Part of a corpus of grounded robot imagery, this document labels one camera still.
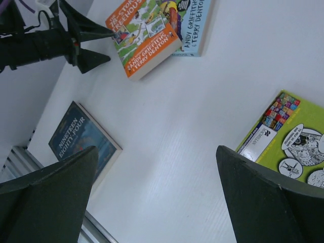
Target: black object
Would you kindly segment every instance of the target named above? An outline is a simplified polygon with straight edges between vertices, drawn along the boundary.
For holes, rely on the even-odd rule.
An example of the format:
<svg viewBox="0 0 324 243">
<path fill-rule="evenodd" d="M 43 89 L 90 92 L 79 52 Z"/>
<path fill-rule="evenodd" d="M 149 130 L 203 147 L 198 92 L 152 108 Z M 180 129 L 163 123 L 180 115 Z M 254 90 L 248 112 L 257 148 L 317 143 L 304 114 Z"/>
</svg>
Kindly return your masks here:
<svg viewBox="0 0 324 243">
<path fill-rule="evenodd" d="M 219 175 L 236 240 L 324 242 L 324 190 L 219 146 Z"/>
<path fill-rule="evenodd" d="M 0 184 L 1 243 L 76 243 L 98 163 L 96 147 Z"/>
<path fill-rule="evenodd" d="M 113 31 L 89 20 L 65 0 L 60 1 L 60 8 L 68 22 L 68 31 L 59 20 L 58 2 L 50 7 L 54 18 L 51 19 L 52 29 L 25 33 L 24 21 L 15 4 L 11 1 L 0 16 L 0 73 L 6 66 L 12 70 L 18 66 L 27 65 L 59 56 L 65 56 L 67 62 L 78 66 L 81 73 L 110 61 L 106 55 L 84 50 L 81 42 L 111 37 Z"/>
</svg>

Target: green book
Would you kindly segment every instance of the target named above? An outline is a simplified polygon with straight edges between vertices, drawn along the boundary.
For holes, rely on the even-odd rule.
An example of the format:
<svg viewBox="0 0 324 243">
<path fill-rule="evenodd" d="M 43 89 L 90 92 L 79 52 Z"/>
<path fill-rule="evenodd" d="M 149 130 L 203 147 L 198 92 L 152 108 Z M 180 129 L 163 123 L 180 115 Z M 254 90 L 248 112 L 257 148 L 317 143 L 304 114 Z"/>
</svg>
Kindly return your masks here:
<svg viewBox="0 0 324 243">
<path fill-rule="evenodd" d="M 236 152 L 285 176 L 324 188 L 324 109 L 282 90 Z"/>
</svg>

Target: colorful grid pattern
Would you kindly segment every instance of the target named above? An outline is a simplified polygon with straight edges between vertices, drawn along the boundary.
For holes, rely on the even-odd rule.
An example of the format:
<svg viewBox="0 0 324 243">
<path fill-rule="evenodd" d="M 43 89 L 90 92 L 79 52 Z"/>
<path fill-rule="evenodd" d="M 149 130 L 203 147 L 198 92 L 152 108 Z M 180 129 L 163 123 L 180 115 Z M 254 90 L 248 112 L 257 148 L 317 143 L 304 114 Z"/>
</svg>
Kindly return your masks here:
<svg viewBox="0 0 324 243">
<path fill-rule="evenodd" d="M 263 115 L 262 124 L 275 131 L 279 131 L 299 104 L 299 100 L 289 94 L 281 93 Z"/>
</svg>

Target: gray wall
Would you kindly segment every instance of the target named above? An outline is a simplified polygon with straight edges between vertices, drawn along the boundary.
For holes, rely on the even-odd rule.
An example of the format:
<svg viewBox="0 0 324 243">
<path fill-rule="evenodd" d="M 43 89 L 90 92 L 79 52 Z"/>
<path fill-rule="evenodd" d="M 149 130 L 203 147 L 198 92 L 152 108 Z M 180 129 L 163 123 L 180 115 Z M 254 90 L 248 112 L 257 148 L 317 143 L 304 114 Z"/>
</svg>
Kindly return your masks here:
<svg viewBox="0 0 324 243">
<path fill-rule="evenodd" d="M 67 0 L 86 14 L 93 0 Z M 35 8 L 34 0 L 25 2 Z M 37 25 L 37 18 L 16 1 L 27 26 Z M 66 19 L 60 15 L 62 23 Z M 0 74 L 0 166 L 12 146 L 24 144 L 38 123 L 45 104 L 64 66 L 64 58 L 30 64 Z"/>
</svg>

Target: white tabletop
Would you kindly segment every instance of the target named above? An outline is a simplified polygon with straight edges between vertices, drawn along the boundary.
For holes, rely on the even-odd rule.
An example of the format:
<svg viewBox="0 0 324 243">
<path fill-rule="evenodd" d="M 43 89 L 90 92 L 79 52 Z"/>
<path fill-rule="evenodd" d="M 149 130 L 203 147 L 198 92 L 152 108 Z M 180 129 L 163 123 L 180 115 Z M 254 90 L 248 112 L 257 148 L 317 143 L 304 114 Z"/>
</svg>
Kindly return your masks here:
<svg viewBox="0 0 324 243">
<path fill-rule="evenodd" d="M 95 0 L 89 17 L 120 3 Z M 136 83 L 110 39 L 87 43 L 112 61 L 64 67 L 29 151 L 54 163 L 50 137 L 79 101 L 124 149 L 88 206 L 119 243 L 235 242 L 216 148 L 235 149 L 280 89 L 324 105 L 323 13 L 322 0 L 217 0 L 204 56 Z"/>
</svg>

